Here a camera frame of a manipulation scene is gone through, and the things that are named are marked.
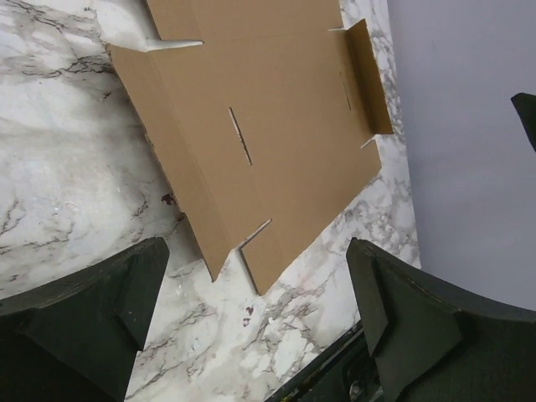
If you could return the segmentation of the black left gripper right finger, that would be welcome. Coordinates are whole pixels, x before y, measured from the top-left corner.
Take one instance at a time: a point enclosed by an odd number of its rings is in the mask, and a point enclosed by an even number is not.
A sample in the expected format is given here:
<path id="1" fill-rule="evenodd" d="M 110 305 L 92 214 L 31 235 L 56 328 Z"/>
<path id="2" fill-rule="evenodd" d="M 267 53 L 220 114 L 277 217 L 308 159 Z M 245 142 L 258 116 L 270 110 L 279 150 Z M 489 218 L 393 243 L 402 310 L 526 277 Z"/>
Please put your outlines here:
<path id="1" fill-rule="evenodd" d="M 535 313 L 351 239 L 348 269 L 385 401 L 533 401 Z"/>

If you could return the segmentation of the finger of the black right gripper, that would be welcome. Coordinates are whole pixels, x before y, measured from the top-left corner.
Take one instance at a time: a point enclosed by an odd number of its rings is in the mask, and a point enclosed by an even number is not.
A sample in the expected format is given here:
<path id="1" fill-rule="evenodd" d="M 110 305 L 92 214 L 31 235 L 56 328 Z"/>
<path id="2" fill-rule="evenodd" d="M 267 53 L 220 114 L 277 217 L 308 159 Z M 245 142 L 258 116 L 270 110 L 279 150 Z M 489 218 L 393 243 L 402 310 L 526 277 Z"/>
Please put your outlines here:
<path id="1" fill-rule="evenodd" d="M 513 96 L 511 102 L 518 113 L 528 141 L 536 151 L 536 95 L 521 92 Z"/>

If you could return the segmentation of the brown cardboard box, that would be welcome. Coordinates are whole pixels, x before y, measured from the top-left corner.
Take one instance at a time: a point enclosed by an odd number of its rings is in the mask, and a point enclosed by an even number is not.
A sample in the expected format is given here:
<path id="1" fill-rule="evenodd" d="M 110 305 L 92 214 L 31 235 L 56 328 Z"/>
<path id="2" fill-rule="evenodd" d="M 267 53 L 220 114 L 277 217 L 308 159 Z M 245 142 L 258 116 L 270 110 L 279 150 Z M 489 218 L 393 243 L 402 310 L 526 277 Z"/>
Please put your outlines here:
<path id="1" fill-rule="evenodd" d="M 107 47 L 212 277 L 259 294 L 379 172 L 393 131 L 365 20 L 336 1 L 151 1 L 167 47 Z"/>

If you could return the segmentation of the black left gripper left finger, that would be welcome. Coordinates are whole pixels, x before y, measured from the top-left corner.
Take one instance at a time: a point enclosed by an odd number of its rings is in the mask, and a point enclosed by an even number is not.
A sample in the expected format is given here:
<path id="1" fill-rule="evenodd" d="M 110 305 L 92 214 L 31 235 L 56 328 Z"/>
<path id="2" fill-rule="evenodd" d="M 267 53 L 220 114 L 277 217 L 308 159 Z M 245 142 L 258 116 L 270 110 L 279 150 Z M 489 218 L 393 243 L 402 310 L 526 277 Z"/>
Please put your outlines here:
<path id="1" fill-rule="evenodd" d="M 123 401 L 170 256 L 143 240 L 1 300 L 3 401 Z"/>

